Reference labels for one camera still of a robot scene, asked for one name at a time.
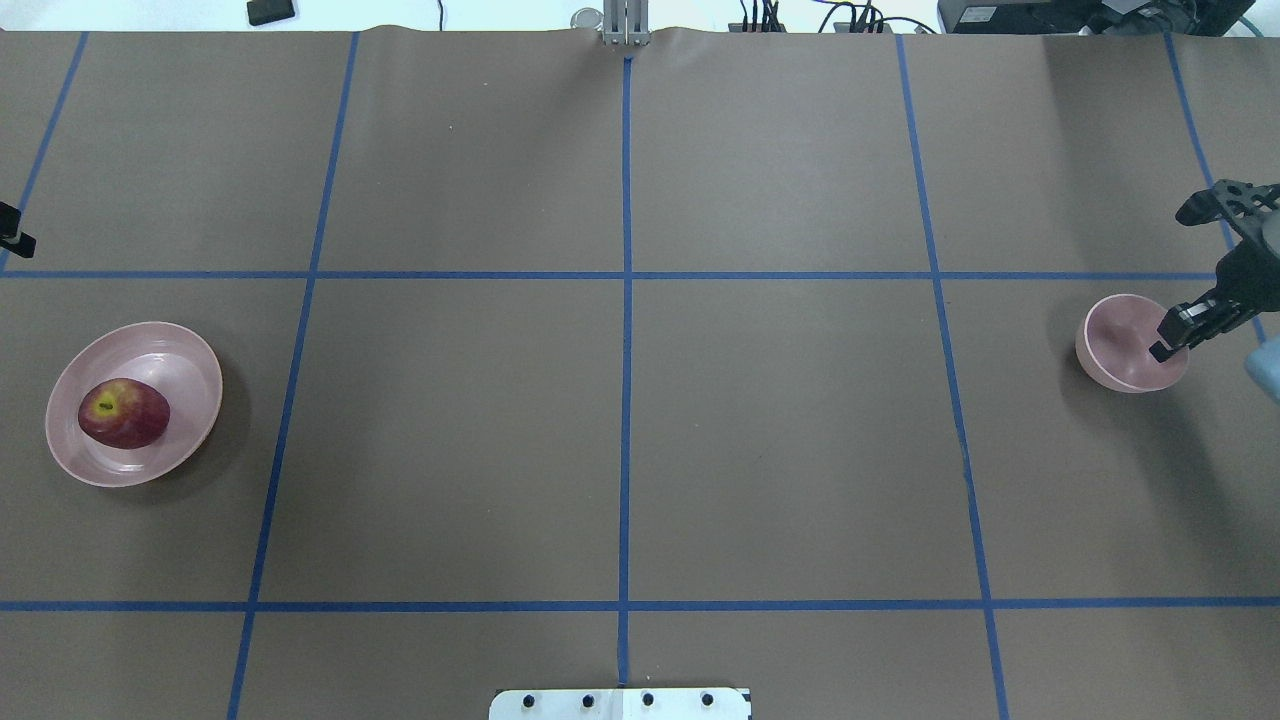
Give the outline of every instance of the light blue object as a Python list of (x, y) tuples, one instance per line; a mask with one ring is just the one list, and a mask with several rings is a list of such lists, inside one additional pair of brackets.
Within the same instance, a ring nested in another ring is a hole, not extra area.
[(1280, 337), (1251, 352), (1244, 360), (1244, 369), (1271, 400), (1280, 402)]

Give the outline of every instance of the apple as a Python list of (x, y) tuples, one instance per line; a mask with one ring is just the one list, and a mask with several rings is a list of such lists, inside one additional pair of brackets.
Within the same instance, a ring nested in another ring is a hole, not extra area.
[(131, 378), (111, 378), (88, 391), (77, 415), (81, 429), (97, 442), (137, 450), (155, 442), (169, 427), (169, 401)]

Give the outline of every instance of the blue tape line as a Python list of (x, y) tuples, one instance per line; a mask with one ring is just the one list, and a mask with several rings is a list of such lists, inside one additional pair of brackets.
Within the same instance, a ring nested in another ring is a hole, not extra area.
[[(67, 76), (63, 78), (63, 88), (58, 92), (58, 101), (54, 102), (54, 111), (49, 115), (49, 124), (45, 126), (45, 136), (40, 138), (40, 147), (36, 150), (36, 159), (27, 173), (27, 184), (22, 188), (22, 197), (18, 200), (18, 210), (26, 211), (31, 202), (31, 193), (36, 191), (36, 178), (40, 177), (40, 168), (45, 164), (45, 154), (49, 152), (49, 143), (54, 140), (54, 129), (63, 117), (63, 106), (67, 105), (67, 96), (72, 92), (72, 82), (76, 81), (76, 70), (79, 69), (81, 58), (84, 56), (84, 46), (88, 45), (88, 32), (82, 32), (76, 42), (76, 53), (72, 55), (72, 64), (67, 67)], [(0, 250), (0, 273), (4, 272), (9, 261), (9, 251)]]
[(1213, 273), (966, 272), (940, 270), (945, 281), (1213, 281)]
[(865, 612), (982, 610), (980, 600), (635, 600), (634, 612)]
[(311, 246), (311, 270), (306, 291), (302, 293), (302, 310), (298, 314), (298, 331), (293, 341), (293, 360), (289, 364), (289, 380), (284, 391), (284, 405), (280, 410), (280, 428), (275, 439), (275, 456), (271, 460), (271, 477), (266, 487), (266, 502), (262, 509), (262, 525), (259, 530), (257, 552), (253, 557), (253, 575), (250, 580), (248, 603), (244, 612), (244, 628), (241, 648), (236, 659), (236, 674), (232, 680), (230, 700), (227, 705), (228, 720), (239, 714), (239, 697), (244, 687), (244, 669), (248, 665), (250, 646), (253, 641), (253, 615), (259, 593), (262, 589), (262, 570), (266, 564), (266, 547), (271, 538), (271, 520), (275, 515), (275, 498), (280, 486), (280, 470), (284, 466), (285, 443), (289, 436), (289, 423), (293, 418), (293, 400), (298, 388), (298, 372), (302, 365), (302, 352), (306, 345), (307, 324), (311, 318), (311, 300), (315, 295), (316, 270), (320, 266), (320, 254), (324, 249), (324, 231), (329, 215), (329, 197), (333, 193), (333, 179), (338, 172), (338, 155), (342, 150), (342, 129), (347, 118), (347, 101), (351, 97), (351, 81), (356, 72), (356, 53), (360, 49), (360, 32), (351, 33), (351, 46), (347, 50), (347, 72), (342, 81), (342, 96), (338, 100), (338, 118), (333, 128), (333, 145), (329, 149), (329, 167), (325, 170), (324, 191), (320, 197), (320, 211), (316, 218), (315, 241)]
[(329, 279), (329, 281), (1196, 281), (1213, 273), (1074, 270), (9, 270), (12, 279)]
[(244, 612), (247, 602), (19, 600), (0, 602), (0, 612)]
[(631, 61), (622, 60), (622, 421), (618, 438), (618, 687), (631, 675), (631, 337), (635, 287), (631, 255)]
[(840, 272), (840, 270), (643, 270), (632, 273), (637, 281), (927, 281), (925, 272)]
[(138, 281), (172, 281), (172, 279), (212, 279), (212, 281), (241, 281), (241, 279), (296, 279), (310, 277), (306, 270), (9, 270), (6, 278), (12, 279), (138, 279)]
[[(1178, 61), (1178, 49), (1174, 47), (1174, 36), (1165, 33), (1165, 54), (1169, 56), (1169, 69), (1174, 73), (1174, 87), (1178, 88), (1178, 101), (1183, 106), (1183, 119), (1187, 120), (1187, 135), (1192, 140), (1192, 149), (1196, 150), (1196, 161), (1199, 163), (1201, 174), (1204, 177), (1204, 187), (1213, 187), (1213, 173), (1208, 168), (1208, 156), (1204, 155), (1204, 146), (1199, 141), (1199, 131), (1196, 129), (1196, 115), (1192, 113), (1192, 102), (1187, 95), (1187, 83), (1183, 82), (1183, 68)], [(1226, 251), (1235, 249), (1235, 238), (1231, 236), (1231, 227), (1226, 220), (1217, 222), (1222, 231), (1222, 242)], [(1262, 327), (1262, 320), (1253, 318), (1253, 334), (1258, 338), (1258, 345), (1267, 341), (1267, 332)]]
[[(1030, 597), (983, 601), (980, 598), (925, 600), (632, 600), (631, 612), (922, 612), (992, 610), (1110, 610), (1110, 609), (1215, 609), (1280, 607), (1280, 596), (1188, 597)], [(0, 612), (617, 612), (612, 600), (535, 601), (372, 601), (372, 602), (219, 602), (219, 601), (0, 601)]]
[(576, 270), (320, 270), (320, 279), (358, 281), (621, 281), (618, 272)]
[(1199, 132), (1196, 131), (1196, 118), (1192, 117), (1192, 104), (1187, 99), (1187, 86), (1183, 83), (1183, 69), (1178, 64), (1178, 53), (1174, 50), (1174, 36), (1167, 32), (1165, 33), (1165, 54), (1169, 55), (1169, 68), (1174, 72), (1174, 87), (1178, 88), (1178, 101), (1183, 105), (1183, 119), (1187, 120), (1187, 135), (1192, 138), (1192, 149), (1196, 150), (1196, 161), (1199, 163), (1204, 187), (1213, 187), (1213, 173), (1208, 172), (1208, 159), (1204, 158)]
[(897, 67), (902, 78), (902, 101), (906, 106), (906, 129), (911, 141), (911, 161), (915, 165), (915, 190), (920, 199), (920, 219), (924, 225), (924, 243), (929, 252), (929, 270), (933, 273), (933, 304), (938, 313), (938, 329), (942, 334), (942, 355), (947, 368), (947, 387), (951, 392), (951, 415), (955, 420), (956, 438), (960, 441), (960, 457), (964, 464), (965, 491), (969, 496), (969, 529), (973, 536), (973, 553), (978, 565), (978, 585), (984, 603), (983, 616), (987, 625), (987, 650), (991, 653), (991, 674), (996, 691), (996, 708), (1001, 720), (1009, 720), (1009, 698), (1005, 692), (1005, 669), (1000, 657), (1000, 635), (996, 628), (996, 612), (991, 607), (991, 579), (987, 573), (987, 551), (982, 539), (982, 519), (978, 512), (978, 492), (973, 483), (973, 462), (969, 457), (969, 436), (964, 424), (964, 406), (960, 404), (960, 383), (956, 379), (955, 355), (951, 348), (951, 327), (947, 322), (946, 297), (942, 292), (938, 249), (933, 238), (933, 215), (929, 211), (929, 191), (924, 178), (924, 161), (920, 154), (920, 138), (915, 123), (915, 102), (911, 99), (911, 78), (906, 67), (906, 47), (902, 36), (895, 36), (897, 45)]
[(244, 612), (244, 623), (241, 625), (241, 644), (236, 652), (236, 674), (232, 676), (232, 696), (227, 701), (227, 720), (236, 720), (239, 715), (241, 692), (244, 689), (244, 671), (248, 669), (248, 648), (253, 639), (253, 620), (257, 616), (250, 607)]
[(1280, 607), (1280, 596), (1047, 597), (993, 600), (996, 610), (1107, 610), (1115, 607)]
[(544, 601), (440, 601), (440, 602), (259, 602), (259, 612), (416, 612), (416, 614), (479, 614), (479, 612), (616, 612), (612, 600), (544, 600)]

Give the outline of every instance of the plate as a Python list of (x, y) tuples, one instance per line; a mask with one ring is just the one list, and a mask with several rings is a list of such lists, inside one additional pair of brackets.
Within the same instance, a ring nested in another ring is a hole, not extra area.
[[(169, 427), (137, 450), (108, 447), (79, 429), (84, 395), (111, 378), (132, 378), (169, 401)], [(173, 323), (137, 323), (95, 340), (63, 370), (45, 410), (45, 439), (73, 478), (99, 487), (154, 480), (182, 465), (214, 429), (223, 370), (202, 337)]]

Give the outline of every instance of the bowl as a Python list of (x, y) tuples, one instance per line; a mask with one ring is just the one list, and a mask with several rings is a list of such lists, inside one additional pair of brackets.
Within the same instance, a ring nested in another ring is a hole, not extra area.
[[(90, 438), (77, 413), (84, 393), (111, 378), (133, 378), (169, 401), (169, 427), (154, 443), (118, 450)], [(95, 340), (67, 365), (49, 395), (45, 439), (58, 465), (99, 487), (154, 480), (205, 442), (223, 405), (223, 373), (209, 343), (173, 323), (137, 323)]]
[(1119, 392), (1153, 392), (1176, 383), (1189, 361), (1187, 348), (1157, 363), (1151, 346), (1160, 340), (1165, 306), (1140, 295), (1112, 295), (1097, 301), (1075, 333), (1075, 356), (1091, 378)]

